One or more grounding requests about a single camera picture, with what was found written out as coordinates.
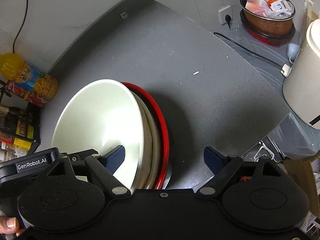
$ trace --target orange juice bottle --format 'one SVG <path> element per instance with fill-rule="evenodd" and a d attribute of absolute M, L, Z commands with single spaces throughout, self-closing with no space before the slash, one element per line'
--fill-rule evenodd
<path fill-rule="evenodd" d="M 55 96 L 59 87 L 55 78 L 29 65 L 14 53 L 0 55 L 0 72 L 6 79 L 47 100 Z"/>

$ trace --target red can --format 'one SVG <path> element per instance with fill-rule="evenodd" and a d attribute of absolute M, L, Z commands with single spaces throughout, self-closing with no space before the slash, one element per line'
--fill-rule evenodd
<path fill-rule="evenodd" d="M 47 103 L 47 100 L 43 99 L 35 93 L 30 92 L 29 90 L 26 90 L 25 88 L 20 87 L 13 81 L 9 80 L 5 85 L 5 88 L 11 93 L 17 95 L 20 98 L 23 98 L 27 102 L 30 102 L 36 106 L 44 107 Z"/>

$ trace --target red bowl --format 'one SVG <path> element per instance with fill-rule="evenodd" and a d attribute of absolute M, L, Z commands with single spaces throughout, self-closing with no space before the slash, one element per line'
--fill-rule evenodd
<path fill-rule="evenodd" d="M 146 104 L 146 106 L 150 110 L 153 117 L 155 117 L 155 121 L 161 130 L 160 136 L 162 137 L 162 142 L 163 142 L 162 149 L 161 149 L 163 152 L 163 158 L 162 158 L 162 164 L 161 164 L 158 180 L 154 184 L 153 189 L 162 189 L 164 180 L 167 175 L 168 163 L 169 163 L 169 134 L 167 130 L 167 125 L 164 120 L 164 116 L 160 110 L 160 107 L 156 103 L 156 101 L 145 90 L 131 83 L 122 82 L 122 84 L 124 84 L 129 90 L 131 90 L 141 98 L 141 100 Z"/>
<path fill-rule="evenodd" d="M 252 30 L 249 28 L 246 28 L 247 31 L 251 34 L 252 37 L 257 39 L 258 41 L 261 41 L 263 43 L 269 44 L 271 46 L 280 46 L 281 44 L 287 43 L 288 40 L 279 40 L 278 42 L 275 41 L 269 41 L 267 38 L 262 37 L 261 35 L 254 33 Z"/>

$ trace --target human hand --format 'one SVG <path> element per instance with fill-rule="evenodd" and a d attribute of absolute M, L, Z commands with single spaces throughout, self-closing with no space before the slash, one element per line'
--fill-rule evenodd
<path fill-rule="evenodd" d="M 25 229 L 19 229 L 19 222 L 16 218 L 8 218 L 0 216 L 0 234 L 21 235 Z"/>

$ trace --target white bowl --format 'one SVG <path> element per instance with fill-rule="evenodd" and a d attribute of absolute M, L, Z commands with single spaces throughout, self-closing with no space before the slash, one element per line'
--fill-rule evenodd
<path fill-rule="evenodd" d="M 54 130 L 52 147 L 68 154 L 93 148 L 104 155 L 123 145 L 125 159 L 114 176 L 134 190 L 141 184 L 148 137 L 144 138 L 139 106 L 130 90 L 114 80 L 98 80 L 68 102 Z"/>

